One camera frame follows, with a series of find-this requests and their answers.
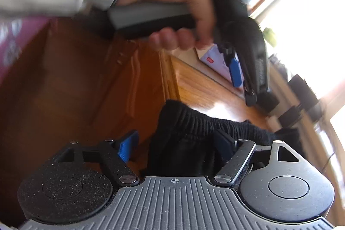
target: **silver bolt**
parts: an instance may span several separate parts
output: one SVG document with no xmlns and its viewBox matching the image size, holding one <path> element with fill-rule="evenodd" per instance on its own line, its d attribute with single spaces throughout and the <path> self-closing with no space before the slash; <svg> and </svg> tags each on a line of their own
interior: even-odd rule
<svg viewBox="0 0 345 230">
<path fill-rule="evenodd" d="M 218 183 L 229 183 L 232 180 L 232 178 L 226 174 L 218 174 L 213 179 Z"/>
<path fill-rule="evenodd" d="M 124 184 L 131 184 L 137 181 L 137 177 L 133 175 L 123 175 L 120 177 L 120 181 Z"/>
</svg>

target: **gray ribbed plate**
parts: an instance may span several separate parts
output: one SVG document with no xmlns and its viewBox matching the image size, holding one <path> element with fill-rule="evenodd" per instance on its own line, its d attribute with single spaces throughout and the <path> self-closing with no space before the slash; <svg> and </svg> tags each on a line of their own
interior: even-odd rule
<svg viewBox="0 0 345 230">
<path fill-rule="evenodd" d="M 146 177 L 138 186 L 120 189 L 106 209 L 85 221 L 46 225 L 29 220 L 20 230 L 332 228 L 322 217 L 303 224 L 266 220 L 248 210 L 232 189 L 210 185 L 204 177 Z"/>
</svg>

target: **black fabric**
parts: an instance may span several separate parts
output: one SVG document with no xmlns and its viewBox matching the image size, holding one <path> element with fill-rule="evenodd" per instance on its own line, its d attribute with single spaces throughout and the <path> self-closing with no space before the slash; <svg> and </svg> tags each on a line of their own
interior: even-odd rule
<svg viewBox="0 0 345 230">
<path fill-rule="evenodd" d="M 295 129 L 283 129 L 275 134 L 248 120 L 234 122 L 211 118 L 179 101 L 168 100 L 151 139 L 146 175 L 213 177 L 222 168 L 221 158 L 213 145 L 216 129 L 235 140 L 249 139 L 257 145 L 270 146 L 274 140 L 283 140 L 295 150 L 300 146 Z"/>
</svg>

